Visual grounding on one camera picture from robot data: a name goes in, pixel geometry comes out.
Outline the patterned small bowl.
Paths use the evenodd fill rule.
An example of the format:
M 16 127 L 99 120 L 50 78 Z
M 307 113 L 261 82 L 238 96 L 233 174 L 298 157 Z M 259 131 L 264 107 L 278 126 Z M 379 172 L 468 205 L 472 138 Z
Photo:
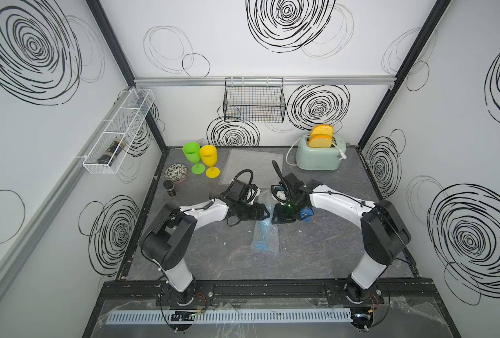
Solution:
M 188 168 L 181 163 L 175 163 L 168 166 L 164 171 L 165 180 L 169 180 L 174 184 L 183 183 L 188 176 Z

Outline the toast slice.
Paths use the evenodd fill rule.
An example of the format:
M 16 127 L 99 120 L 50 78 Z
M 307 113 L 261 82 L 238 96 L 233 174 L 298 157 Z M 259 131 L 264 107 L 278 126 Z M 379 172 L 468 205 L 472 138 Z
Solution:
M 333 144 L 333 137 L 330 135 L 311 135 L 308 146 L 315 149 L 329 149 Z
M 334 128 L 331 125 L 317 125 L 315 126 L 311 133 L 311 137 L 316 137 L 316 136 L 326 136 L 326 137 L 332 137 L 334 135 Z

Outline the dark spice bottle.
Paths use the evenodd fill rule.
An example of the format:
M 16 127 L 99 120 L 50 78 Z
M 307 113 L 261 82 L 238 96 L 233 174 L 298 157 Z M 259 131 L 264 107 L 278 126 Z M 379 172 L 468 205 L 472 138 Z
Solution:
M 172 180 L 165 180 L 163 182 L 163 187 L 170 197 L 176 197 L 177 192 L 175 189 L 175 184 Z

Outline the back toast slice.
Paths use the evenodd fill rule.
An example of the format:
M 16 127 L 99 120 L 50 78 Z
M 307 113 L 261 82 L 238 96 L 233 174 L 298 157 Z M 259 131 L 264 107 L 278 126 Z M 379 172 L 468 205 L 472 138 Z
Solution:
M 316 136 L 326 136 L 326 137 L 332 137 L 334 135 L 334 128 L 331 125 L 317 125 L 315 126 L 311 133 L 311 137 L 316 137 Z

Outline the yellow plastic wine glass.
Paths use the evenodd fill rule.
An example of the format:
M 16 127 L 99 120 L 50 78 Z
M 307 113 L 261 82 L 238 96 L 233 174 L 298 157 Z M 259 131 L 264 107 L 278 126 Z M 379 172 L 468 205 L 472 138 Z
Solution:
M 200 157 L 203 164 L 207 167 L 206 176 L 214 179 L 220 175 L 220 169 L 215 165 L 217 163 L 217 149 L 213 145 L 205 145 L 200 148 Z

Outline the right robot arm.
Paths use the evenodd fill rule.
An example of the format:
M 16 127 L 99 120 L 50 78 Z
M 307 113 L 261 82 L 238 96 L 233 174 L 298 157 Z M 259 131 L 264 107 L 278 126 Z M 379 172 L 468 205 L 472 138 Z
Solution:
M 345 284 L 353 301 L 361 301 L 411 241 L 399 212 L 386 199 L 373 202 L 355 198 L 316 180 L 304 183 L 292 173 L 281 177 L 271 190 L 278 201 L 272 214 L 274 224 L 302 221 L 305 216 L 301 212 L 308 208 L 328 211 L 361 230 L 365 253 Z

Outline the bubble wrap sheet stack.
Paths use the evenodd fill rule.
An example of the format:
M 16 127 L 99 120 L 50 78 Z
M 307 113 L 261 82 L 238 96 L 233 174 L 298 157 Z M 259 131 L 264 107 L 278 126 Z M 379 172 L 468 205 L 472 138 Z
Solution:
M 281 154 L 233 149 L 224 168 L 220 170 L 220 184 L 228 185 L 237 173 L 250 169 L 254 173 L 253 183 L 262 190 L 269 189 L 279 182 L 272 161 L 276 161 L 282 170 L 284 158 Z

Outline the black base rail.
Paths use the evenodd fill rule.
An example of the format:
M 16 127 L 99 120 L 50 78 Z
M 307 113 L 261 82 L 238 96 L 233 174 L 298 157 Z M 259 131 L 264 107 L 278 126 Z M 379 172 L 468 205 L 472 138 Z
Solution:
M 197 280 L 177 292 L 166 281 L 111 281 L 103 284 L 99 300 L 159 299 L 162 304 L 211 305 L 221 299 L 325 298 L 331 305 L 352 304 L 346 280 Z

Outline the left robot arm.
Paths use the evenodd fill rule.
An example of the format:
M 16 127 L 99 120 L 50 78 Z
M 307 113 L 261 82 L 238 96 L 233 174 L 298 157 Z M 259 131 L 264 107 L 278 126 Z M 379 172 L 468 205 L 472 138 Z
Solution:
M 194 288 L 195 278 L 186 265 L 185 254 L 195 230 L 231 217 L 239 223 L 269 218 L 265 205 L 257 202 L 260 193 L 255 184 L 234 180 L 224 192 L 211 194 L 200 204 L 165 204 L 140 240 L 141 255 L 164 273 L 173 291 L 188 293 Z

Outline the blue tape dispenser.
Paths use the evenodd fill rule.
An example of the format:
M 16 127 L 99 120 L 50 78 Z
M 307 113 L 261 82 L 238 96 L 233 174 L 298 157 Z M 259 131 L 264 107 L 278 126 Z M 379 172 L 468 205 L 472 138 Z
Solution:
M 299 213 L 299 220 L 304 222 L 309 222 L 311 217 L 314 215 L 315 213 L 313 211 L 313 208 L 304 208 Z

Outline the dark bottle in shelf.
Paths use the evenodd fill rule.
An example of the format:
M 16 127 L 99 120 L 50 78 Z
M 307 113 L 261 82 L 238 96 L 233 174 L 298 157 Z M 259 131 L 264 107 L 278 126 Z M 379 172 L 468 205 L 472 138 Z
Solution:
M 105 152 L 97 159 L 100 165 L 111 165 L 120 152 L 125 148 L 125 143 L 122 140 L 113 141 Z

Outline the blue plastic wine glass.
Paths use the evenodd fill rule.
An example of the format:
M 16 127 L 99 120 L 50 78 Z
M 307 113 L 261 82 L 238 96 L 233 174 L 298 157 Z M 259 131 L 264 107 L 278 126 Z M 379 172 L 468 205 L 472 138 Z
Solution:
M 278 255 L 279 232 L 277 226 L 272 224 L 269 218 L 255 224 L 251 249 L 255 253 Z

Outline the green plastic wine glass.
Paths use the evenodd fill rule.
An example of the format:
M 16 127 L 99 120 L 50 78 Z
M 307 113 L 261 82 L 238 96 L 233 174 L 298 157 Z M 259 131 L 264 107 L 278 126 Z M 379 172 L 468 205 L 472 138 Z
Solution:
M 206 171 L 206 166 L 201 162 L 200 149 L 201 146 L 197 142 L 186 143 L 182 148 L 186 160 L 193 164 L 192 173 L 195 175 L 200 175 Z

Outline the mint green toaster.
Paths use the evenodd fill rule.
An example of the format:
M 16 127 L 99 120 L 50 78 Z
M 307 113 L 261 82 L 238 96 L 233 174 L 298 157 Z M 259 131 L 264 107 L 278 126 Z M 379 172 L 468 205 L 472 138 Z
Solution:
M 333 137 L 330 148 L 312 148 L 308 142 L 310 135 L 302 137 L 297 144 L 296 166 L 302 170 L 329 171 L 337 170 L 347 158 L 346 143 L 340 136 Z

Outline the front toast slice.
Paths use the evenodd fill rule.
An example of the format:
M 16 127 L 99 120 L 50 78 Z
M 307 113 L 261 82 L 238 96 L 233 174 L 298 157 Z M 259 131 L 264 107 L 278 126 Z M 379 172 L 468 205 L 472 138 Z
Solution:
M 329 149 L 333 144 L 333 137 L 330 135 L 311 135 L 308 146 L 315 149 Z

